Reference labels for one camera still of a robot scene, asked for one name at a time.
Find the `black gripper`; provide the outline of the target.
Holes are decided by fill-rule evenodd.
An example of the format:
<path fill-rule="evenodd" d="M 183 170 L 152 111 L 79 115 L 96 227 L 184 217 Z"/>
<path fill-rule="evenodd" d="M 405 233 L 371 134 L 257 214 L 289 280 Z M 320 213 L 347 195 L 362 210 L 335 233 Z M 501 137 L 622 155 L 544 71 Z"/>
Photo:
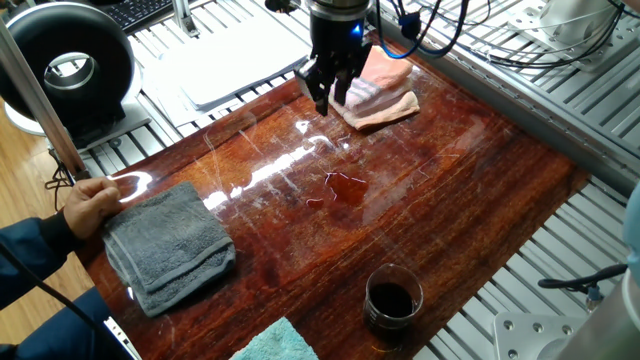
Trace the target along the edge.
<path fill-rule="evenodd" d="M 361 75 L 372 48 L 364 39 L 364 18 L 349 21 L 311 16 L 311 58 L 304 59 L 294 68 L 301 92 L 314 102 L 322 116 L 328 114 L 330 85 L 333 80 L 334 100 L 345 105 L 346 95 L 354 78 Z"/>

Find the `person's hand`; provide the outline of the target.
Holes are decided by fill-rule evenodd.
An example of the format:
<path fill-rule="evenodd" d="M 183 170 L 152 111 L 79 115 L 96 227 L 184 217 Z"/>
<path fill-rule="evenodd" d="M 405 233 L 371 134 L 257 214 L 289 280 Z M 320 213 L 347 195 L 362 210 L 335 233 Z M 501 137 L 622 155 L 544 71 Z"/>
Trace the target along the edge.
<path fill-rule="evenodd" d="M 119 186 L 109 178 L 80 180 L 72 187 L 62 213 L 73 235 L 86 240 L 121 211 L 120 198 Z"/>

